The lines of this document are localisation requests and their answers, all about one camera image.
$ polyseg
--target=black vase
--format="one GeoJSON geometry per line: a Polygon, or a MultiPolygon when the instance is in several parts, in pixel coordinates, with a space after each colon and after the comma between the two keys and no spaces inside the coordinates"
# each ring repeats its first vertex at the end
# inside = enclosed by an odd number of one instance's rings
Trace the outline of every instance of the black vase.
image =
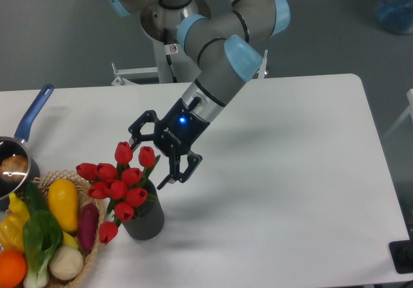
{"type": "MultiPolygon", "coordinates": [[[[154,184],[148,180],[143,188],[157,197],[154,184]]],[[[145,201],[139,207],[139,218],[122,222],[126,231],[135,240],[149,240],[159,234],[163,228],[165,217],[159,200],[145,201]]]]}

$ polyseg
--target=white table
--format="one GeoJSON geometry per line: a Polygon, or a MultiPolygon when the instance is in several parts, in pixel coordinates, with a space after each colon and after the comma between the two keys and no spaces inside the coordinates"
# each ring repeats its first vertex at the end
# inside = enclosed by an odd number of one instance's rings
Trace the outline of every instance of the white table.
{"type": "MultiPolygon", "coordinates": [[[[56,89],[28,148],[41,170],[114,163],[144,110],[161,118],[188,85],[56,89]]],[[[37,91],[0,92],[11,136],[37,91]]],[[[204,160],[159,191],[161,234],[124,228],[81,287],[332,287],[402,282],[388,243],[408,239],[357,76],[249,82],[192,147],[204,160]]],[[[153,173],[168,172],[163,158],[153,173]]]]}

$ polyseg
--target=red tulip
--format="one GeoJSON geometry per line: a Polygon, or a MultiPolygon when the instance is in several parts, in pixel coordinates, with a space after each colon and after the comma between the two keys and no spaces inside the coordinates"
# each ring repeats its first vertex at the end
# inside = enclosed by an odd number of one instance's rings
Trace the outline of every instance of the red tulip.
{"type": "Polygon", "coordinates": [[[76,167],[77,174],[88,181],[97,179],[97,165],[93,163],[82,163],[76,167]]]}
{"type": "Polygon", "coordinates": [[[117,178],[117,169],[109,163],[99,163],[97,165],[97,175],[103,181],[117,178]]]}
{"type": "Polygon", "coordinates": [[[139,207],[145,202],[148,196],[148,191],[144,188],[134,188],[128,190],[126,193],[126,202],[128,202],[133,207],[139,207]]]}
{"type": "Polygon", "coordinates": [[[120,200],[126,195],[128,188],[121,180],[108,180],[104,190],[112,199],[120,200]]]}
{"type": "Polygon", "coordinates": [[[115,160],[119,164],[128,164],[132,161],[134,153],[130,149],[130,145],[127,141],[121,141],[117,144],[115,150],[115,160]]]}
{"type": "Polygon", "coordinates": [[[94,183],[88,189],[88,196],[90,196],[93,199],[99,199],[99,200],[106,199],[108,195],[105,192],[105,188],[106,188],[106,183],[104,183],[103,181],[94,183]]]}
{"type": "Polygon", "coordinates": [[[130,220],[134,214],[134,208],[127,202],[121,202],[115,206],[115,215],[122,221],[130,220]]]}
{"type": "Polygon", "coordinates": [[[143,167],[151,167],[153,164],[155,164],[155,153],[152,147],[149,146],[143,146],[141,147],[141,150],[139,151],[138,155],[139,163],[143,167]]]}
{"type": "Polygon", "coordinates": [[[124,170],[121,177],[126,186],[133,186],[137,184],[141,178],[142,171],[137,167],[124,170]]]}
{"type": "Polygon", "coordinates": [[[107,244],[117,235],[117,225],[112,221],[105,221],[99,227],[99,241],[107,244]]]}

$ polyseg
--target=yellow pepper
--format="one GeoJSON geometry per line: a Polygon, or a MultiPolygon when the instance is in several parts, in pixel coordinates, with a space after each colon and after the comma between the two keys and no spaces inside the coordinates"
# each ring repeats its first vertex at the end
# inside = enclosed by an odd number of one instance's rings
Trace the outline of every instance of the yellow pepper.
{"type": "Polygon", "coordinates": [[[76,232],[79,197],[75,185],[70,180],[61,178],[50,185],[48,205],[63,231],[76,232]]]}
{"type": "Polygon", "coordinates": [[[14,192],[10,193],[8,198],[10,199],[9,209],[12,211],[13,215],[19,216],[26,222],[30,218],[26,204],[22,200],[17,199],[14,192]]]}
{"type": "Polygon", "coordinates": [[[23,226],[25,222],[17,215],[6,216],[0,222],[0,244],[5,250],[25,251],[23,226]]]}
{"type": "Polygon", "coordinates": [[[72,246],[76,249],[79,248],[79,244],[76,242],[75,238],[65,231],[63,231],[63,245],[72,246]]]}

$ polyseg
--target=light blue joint cap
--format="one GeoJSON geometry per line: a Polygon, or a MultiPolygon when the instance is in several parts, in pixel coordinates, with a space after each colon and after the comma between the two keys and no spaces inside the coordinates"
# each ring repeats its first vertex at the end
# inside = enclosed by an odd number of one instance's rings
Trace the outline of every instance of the light blue joint cap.
{"type": "Polygon", "coordinates": [[[290,23],[291,14],[290,14],[290,7],[286,0],[274,0],[277,6],[277,20],[276,26],[274,27],[274,31],[272,32],[271,36],[284,31],[285,28],[290,23]]]}
{"type": "Polygon", "coordinates": [[[185,51],[186,35],[188,34],[191,26],[200,19],[206,19],[206,17],[204,17],[203,15],[190,15],[186,17],[184,20],[182,20],[181,24],[179,25],[176,38],[178,40],[178,43],[184,49],[184,51],[185,51]]]}
{"type": "Polygon", "coordinates": [[[120,17],[126,17],[130,15],[128,11],[122,6],[122,4],[118,0],[109,0],[110,4],[112,4],[113,9],[120,17]]]}
{"type": "Polygon", "coordinates": [[[224,51],[232,68],[245,82],[251,80],[263,63],[259,53],[238,35],[233,35],[225,41],[224,51]]]}

